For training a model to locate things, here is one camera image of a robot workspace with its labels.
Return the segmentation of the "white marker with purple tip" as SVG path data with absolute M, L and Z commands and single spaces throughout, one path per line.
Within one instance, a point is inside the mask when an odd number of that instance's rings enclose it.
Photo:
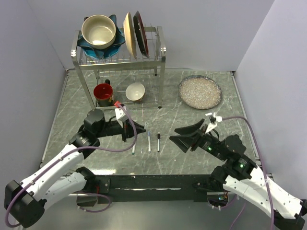
M 151 135 L 150 135 L 150 131 L 147 132 L 147 140 L 148 140 L 148 152 L 151 153 L 152 147 L 151 147 Z

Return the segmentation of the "small pen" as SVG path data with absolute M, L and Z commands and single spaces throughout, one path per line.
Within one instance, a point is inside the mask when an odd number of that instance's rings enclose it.
M 133 145 L 133 147 L 132 147 L 132 155 L 134 155 L 135 154 L 135 149 L 136 149 L 136 143 Z

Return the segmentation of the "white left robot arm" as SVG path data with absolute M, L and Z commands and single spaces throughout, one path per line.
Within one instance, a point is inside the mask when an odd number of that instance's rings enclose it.
M 9 228 L 34 225 L 45 210 L 71 193 L 88 193 L 95 187 L 95 174 L 83 167 L 61 179 L 68 169 L 102 150 L 99 138 L 121 135 L 122 140 L 137 139 L 144 126 L 132 120 L 126 107 L 115 109 L 116 120 L 106 121 L 100 109 L 91 110 L 68 144 L 38 171 L 21 182 L 10 181 L 5 187 L 5 224 Z

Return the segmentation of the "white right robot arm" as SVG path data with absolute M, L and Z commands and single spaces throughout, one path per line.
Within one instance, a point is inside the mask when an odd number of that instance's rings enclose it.
M 299 199 L 282 189 L 245 155 L 246 147 L 239 135 L 230 135 L 223 140 L 211 132 L 223 121 L 220 116 L 210 116 L 210 123 L 198 123 L 175 129 L 177 135 L 169 139 L 183 152 L 200 148 L 224 162 L 215 167 L 208 182 L 200 186 L 215 191 L 230 191 L 257 206 L 271 217 L 271 226 L 281 230 L 301 230 L 305 224 L 307 201 Z

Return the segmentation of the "thin white pen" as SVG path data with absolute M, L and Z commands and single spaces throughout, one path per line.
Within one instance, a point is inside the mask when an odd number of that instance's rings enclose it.
M 160 132 L 157 133 L 157 152 L 160 152 L 160 139 L 161 139 L 161 134 Z

